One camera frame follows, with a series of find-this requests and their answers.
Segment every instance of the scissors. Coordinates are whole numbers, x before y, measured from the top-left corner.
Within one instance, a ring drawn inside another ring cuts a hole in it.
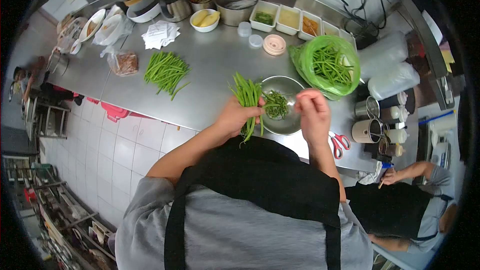
[[[342,144],[343,148],[349,150],[351,148],[350,140],[345,135],[337,135],[333,131],[328,132],[328,136],[333,143],[333,157],[337,160],[343,157],[343,149],[340,147],[339,143]]]

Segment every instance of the black hair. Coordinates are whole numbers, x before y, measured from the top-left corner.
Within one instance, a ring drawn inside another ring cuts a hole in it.
[[[15,77],[17,76],[17,73],[20,72],[21,70],[23,70],[22,67],[20,67],[20,66],[15,67],[15,71],[13,72],[13,80],[14,81],[15,81]]]

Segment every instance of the green plastic bag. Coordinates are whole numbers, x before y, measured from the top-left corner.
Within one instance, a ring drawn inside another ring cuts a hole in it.
[[[314,52],[330,44],[342,55],[345,55],[349,65],[353,66],[352,83],[349,86],[340,83],[332,84],[330,81],[315,75],[313,67]],[[303,80],[311,87],[319,89],[328,99],[339,100],[342,96],[352,93],[359,84],[360,61],[352,44],[345,39],[332,35],[318,36],[302,45],[288,46],[288,53]]]

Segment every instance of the bundle of green beans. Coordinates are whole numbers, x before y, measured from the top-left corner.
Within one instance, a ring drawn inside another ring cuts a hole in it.
[[[264,92],[263,96],[265,97],[265,105],[263,108],[267,116],[274,120],[285,119],[285,116],[289,112],[285,96],[275,90],[270,90],[270,93]]]
[[[339,50],[332,45],[325,46],[313,52],[313,70],[315,75],[330,81],[332,84],[350,86],[353,66],[344,65],[344,58]]]
[[[228,88],[233,92],[233,94],[235,94],[235,96],[237,96],[240,105],[244,107],[257,106],[258,99],[262,93],[262,87],[260,83],[254,83],[251,79],[247,81],[238,72],[236,72],[233,76],[233,80],[235,81],[235,90],[232,88],[230,83],[228,84]],[[254,133],[254,127],[255,117],[251,117],[241,128],[240,133],[243,135],[242,143],[249,141],[250,137]],[[262,115],[260,115],[260,135],[264,135],[264,121],[262,119]]]
[[[163,51],[155,52],[150,57],[147,71],[143,79],[149,83],[153,82],[158,86],[157,95],[160,91],[166,91],[171,96],[171,101],[178,91],[190,83],[187,82],[177,88],[179,81],[191,70],[180,56],[175,56],[173,52],[165,53]]]

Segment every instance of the black apron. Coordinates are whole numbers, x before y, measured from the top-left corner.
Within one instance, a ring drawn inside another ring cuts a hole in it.
[[[361,184],[345,188],[349,206],[368,234],[377,237],[409,238],[426,241],[437,234],[418,237],[423,214],[432,194],[408,183]],[[444,201],[452,198],[441,195]]]
[[[271,213],[323,223],[327,267],[339,270],[338,181],[301,162],[293,151],[275,141],[252,137],[239,147],[242,140],[240,136],[230,139],[183,171],[165,229],[165,269],[186,269],[185,196],[190,186],[198,184]]]

